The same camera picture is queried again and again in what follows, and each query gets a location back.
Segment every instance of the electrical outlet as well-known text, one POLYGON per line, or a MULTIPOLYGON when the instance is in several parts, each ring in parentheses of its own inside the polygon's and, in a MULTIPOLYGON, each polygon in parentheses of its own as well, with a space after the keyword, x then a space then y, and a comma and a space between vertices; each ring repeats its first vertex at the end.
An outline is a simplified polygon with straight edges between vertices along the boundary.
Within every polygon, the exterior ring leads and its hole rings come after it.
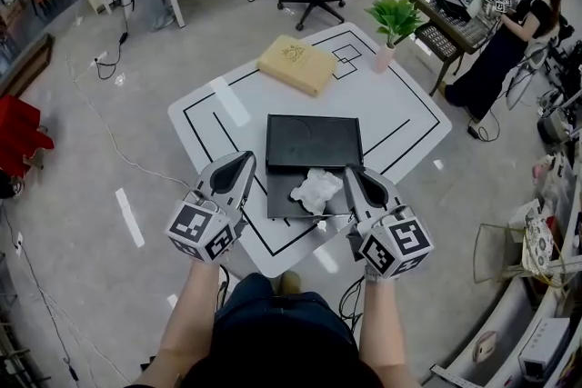
POLYGON ((89 67, 90 68, 94 67, 95 66, 95 62, 101 62, 106 57, 107 57, 107 51, 105 50, 104 52, 102 52, 101 54, 99 54, 99 56, 96 59, 91 60, 91 64, 89 65, 89 67))

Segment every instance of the black dress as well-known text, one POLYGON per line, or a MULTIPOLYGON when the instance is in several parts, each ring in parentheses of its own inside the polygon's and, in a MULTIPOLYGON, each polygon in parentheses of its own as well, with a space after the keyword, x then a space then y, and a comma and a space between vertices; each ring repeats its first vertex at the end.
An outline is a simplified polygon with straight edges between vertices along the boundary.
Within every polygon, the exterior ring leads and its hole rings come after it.
MULTIPOLYGON (((534 37, 546 34, 552 11, 544 0, 522 0, 511 19, 521 24, 530 12, 539 20, 534 37)), ((527 42, 502 25, 471 69, 446 87, 447 101, 483 119, 499 97, 507 73, 524 58, 526 48, 527 42)))

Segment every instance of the shoe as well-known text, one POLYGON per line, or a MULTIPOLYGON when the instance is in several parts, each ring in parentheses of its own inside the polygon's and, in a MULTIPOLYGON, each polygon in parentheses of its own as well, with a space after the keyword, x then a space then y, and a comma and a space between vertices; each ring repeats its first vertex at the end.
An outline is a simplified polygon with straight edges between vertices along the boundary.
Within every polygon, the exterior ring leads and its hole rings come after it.
POLYGON ((161 25, 157 25, 154 27, 154 31, 159 31, 160 29, 164 29, 167 26, 170 26, 176 18, 173 15, 168 15, 166 19, 161 23, 161 25))
POLYGON ((285 272, 281 275, 279 281, 279 289, 277 295, 283 296, 285 294, 300 294, 301 293, 301 277, 295 272, 285 272))

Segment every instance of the black and white marker cube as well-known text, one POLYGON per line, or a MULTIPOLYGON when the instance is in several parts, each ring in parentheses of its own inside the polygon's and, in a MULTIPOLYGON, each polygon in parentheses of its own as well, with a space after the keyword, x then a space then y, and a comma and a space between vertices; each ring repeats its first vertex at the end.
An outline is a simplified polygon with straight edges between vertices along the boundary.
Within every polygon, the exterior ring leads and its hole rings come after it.
POLYGON ((359 252, 384 278, 416 268, 435 246, 416 217, 372 228, 359 252))
POLYGON ((236 239, 229 218, 200 205, 182 202, 166 228, 178 251, 202 262, 213 262, 236 239))

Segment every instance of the white tissue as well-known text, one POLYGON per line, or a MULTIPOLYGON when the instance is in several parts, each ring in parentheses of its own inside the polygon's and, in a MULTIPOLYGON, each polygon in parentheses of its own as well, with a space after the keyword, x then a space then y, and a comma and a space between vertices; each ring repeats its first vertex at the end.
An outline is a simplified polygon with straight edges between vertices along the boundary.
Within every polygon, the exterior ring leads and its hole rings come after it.
POLYGON ((307 179, 301 186, 291 191, 291 199, 301 201, 304 208, 313 215, 321 215, 326 202, 343 187, 343 182, 321 168, 310 168, 307 179))

